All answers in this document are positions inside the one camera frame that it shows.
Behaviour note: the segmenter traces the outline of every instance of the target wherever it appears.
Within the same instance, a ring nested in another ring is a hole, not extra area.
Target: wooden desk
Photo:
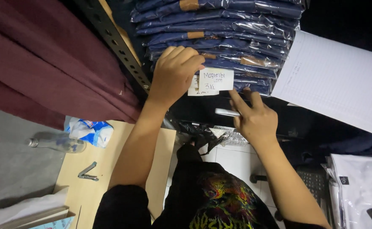
[[[122,147],[133,128],[133,124],[119,121],[107,121],[114,133],[107,148],[97,148],[87,144],[84,152],[66,154],[54,192],[69,186],[65,205],[69,212],[76,215],[72,229],[90,229],[102,195],[107,191],[112,170],[121,153]],[[153,218],[162,212],[163,197],[168,179],[170,159],[176,131],[160,129],[155,149],[152,169],[146,182],[149,198],[149,210]],[[99,181],[78,178],[78,173],[96,161],[97,166],[87,174],[98,176]]]

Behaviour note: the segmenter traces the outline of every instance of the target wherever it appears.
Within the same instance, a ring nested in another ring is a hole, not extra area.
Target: brown label
[[[259,60],[252,56],[241,57],[240,63],[246,64],[246,65],[256,65],[256,66],[264,66],[265,64],[262,60]]]
[[[205,59],[217,59],[216,55],[214,54],[208,54],[208,53],[201,53],[201,55],[205,58]]]
[[[188,32],[187,38],[188,39],[195,39],[195,38],[203,38],[204,32]]]
[[[199,8],[199,0],[180,0],[179,5],[183,11],[197,10]]]

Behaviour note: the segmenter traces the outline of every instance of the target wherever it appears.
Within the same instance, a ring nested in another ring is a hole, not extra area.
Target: left hand
[[[148,101],[168,110],[189,89],[196,71],[204,69],[204,61],[190,47],[168,47],[156,63]]]

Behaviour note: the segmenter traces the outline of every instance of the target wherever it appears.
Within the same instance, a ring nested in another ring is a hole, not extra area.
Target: hand
[[[148,101],[168,110],[189,89],[196,71],[204,69],[204,61],[190,47],[168,47],[156,63]]]
[[[230,104],[234,111],[241,116],[234,117],[234,126],[257,151],[264,145],[278,143],[276,140],[276,127],[278,115],[274,110],[262,102],[258,92],[251,92],[249,87],[244,88],[244,95],[251,101],[250,108],[234,89],[229,91]]]

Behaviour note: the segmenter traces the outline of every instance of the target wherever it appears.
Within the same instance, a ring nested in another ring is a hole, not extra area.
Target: white folded shirts
[[[339,205],[346,229],[372,229],[372,157],[331,155],[334,179],[339,183]]]

